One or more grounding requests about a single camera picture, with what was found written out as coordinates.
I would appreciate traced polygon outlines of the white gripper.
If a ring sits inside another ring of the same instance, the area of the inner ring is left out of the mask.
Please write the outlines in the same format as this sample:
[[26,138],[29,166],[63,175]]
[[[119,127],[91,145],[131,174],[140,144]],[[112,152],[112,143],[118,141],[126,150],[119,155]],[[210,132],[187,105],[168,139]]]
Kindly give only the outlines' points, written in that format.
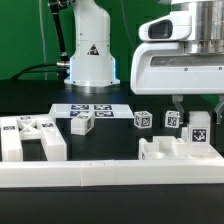
[[[172,102],[183,123],[185,94],[224,93],[224,54],[201,55],[185,52],[192,33],[190,13],[170,13],[139,28],[143,43],[135,50],[130,87],[140,95],[173,95]],[[214,109],[216,123],[224,112],[224,95]]]

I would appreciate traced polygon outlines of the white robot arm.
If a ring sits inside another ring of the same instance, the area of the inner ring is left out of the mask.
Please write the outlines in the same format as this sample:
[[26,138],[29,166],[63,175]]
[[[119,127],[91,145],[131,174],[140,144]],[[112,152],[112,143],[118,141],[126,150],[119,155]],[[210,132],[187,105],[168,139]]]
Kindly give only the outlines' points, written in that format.
[[[171,12],[140,26],[130,76],[138,95],[170,95],[178,111],[187,94],[217,94],[224,112],[224,0],[158,0]],[[67,84],[90,90],[117,84],[110,17],[94,0],[70,0],[76,51]]]

